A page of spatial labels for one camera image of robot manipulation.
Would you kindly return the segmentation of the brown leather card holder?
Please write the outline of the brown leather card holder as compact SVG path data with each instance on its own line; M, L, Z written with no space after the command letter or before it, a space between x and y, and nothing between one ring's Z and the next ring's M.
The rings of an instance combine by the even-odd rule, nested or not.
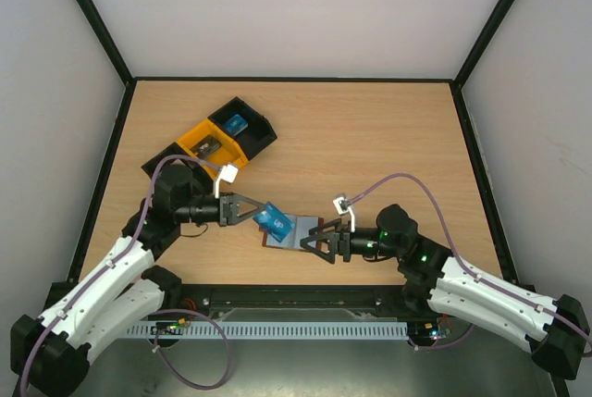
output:
M300 241L309 236L309 230L324 223L324 219L318 216L287 214L287 218L293 224L293 228L290 233L281 242L279 242L267 232L263 232L263 247L302 251Z

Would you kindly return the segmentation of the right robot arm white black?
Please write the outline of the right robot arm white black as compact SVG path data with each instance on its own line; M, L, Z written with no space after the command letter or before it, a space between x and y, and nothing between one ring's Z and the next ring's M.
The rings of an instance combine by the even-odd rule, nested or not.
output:
M396 259L410 313L461 318L512 342L553 376L575 379L586 355L590 326L579 301L566 294L558 299L537 294L469 264L420 234L399 205L382 209L373 228L329 221L309 230L300 246L328 263L355 255Z

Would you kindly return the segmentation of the blue vip card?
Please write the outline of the blue vip card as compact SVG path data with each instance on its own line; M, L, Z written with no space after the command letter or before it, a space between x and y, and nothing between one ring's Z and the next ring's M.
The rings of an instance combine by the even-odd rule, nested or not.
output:
M277 242L284 242L294 229L292 220L270 202L265 203L263 210L254 215L253 220Z

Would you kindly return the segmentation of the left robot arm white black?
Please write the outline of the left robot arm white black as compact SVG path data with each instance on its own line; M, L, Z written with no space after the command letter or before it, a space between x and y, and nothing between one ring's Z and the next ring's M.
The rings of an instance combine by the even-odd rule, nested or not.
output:
M156 264L185 223L235 226L246 197L221 192L237 166L216 167L214 188L203 192L190 167L159 163L142 200L101 262L39 316L24 315L10 330L10 365L20 395L30 387L46 396L69 396L97 357L130 325L148 316L207 317L181 302L182 281Z

